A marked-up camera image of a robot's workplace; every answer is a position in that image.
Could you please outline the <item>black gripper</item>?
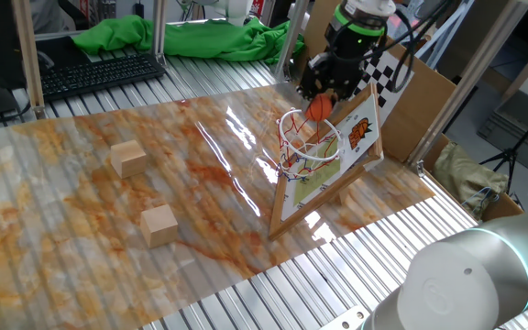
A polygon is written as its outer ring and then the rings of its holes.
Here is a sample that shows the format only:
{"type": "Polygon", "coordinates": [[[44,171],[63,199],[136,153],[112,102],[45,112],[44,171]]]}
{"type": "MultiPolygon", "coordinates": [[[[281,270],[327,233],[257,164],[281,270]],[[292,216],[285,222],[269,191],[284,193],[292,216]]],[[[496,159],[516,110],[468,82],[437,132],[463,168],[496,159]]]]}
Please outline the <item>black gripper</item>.
{"type": "Polygon", "coordinates": [[[363,57],[381,38],[381,29],[359,25],[329,25],[324,33],[327,46],[310,58],[302,73],[297,92],[313,100],[328,89],[333,105],[348,101],[362,78],[363,57]]]}

